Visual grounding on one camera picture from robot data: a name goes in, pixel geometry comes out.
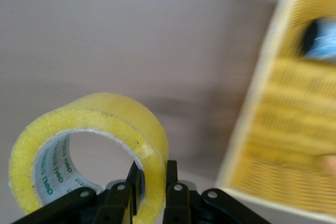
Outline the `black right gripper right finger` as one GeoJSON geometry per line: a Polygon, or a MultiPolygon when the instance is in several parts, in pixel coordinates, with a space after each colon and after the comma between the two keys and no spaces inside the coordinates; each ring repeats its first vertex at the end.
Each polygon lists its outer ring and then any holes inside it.
{"type": "Polygon", "coordinates": [[[163,223],[265,223],[263,217],[220,189],[199,194],[193,188],[193,184],[178,180],[177,161],[169,160],[163,223]]]}

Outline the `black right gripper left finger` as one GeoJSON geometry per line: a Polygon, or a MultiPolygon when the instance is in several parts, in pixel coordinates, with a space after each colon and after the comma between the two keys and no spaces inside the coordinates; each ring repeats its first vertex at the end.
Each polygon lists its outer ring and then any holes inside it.
{"type": "Polygon", "coordinates": [[[89,187],[76,189],[16,223],[132,223],[143,187],[143,171],[132,163],[127,178],[110,182],[102,193],[89,187]]]}

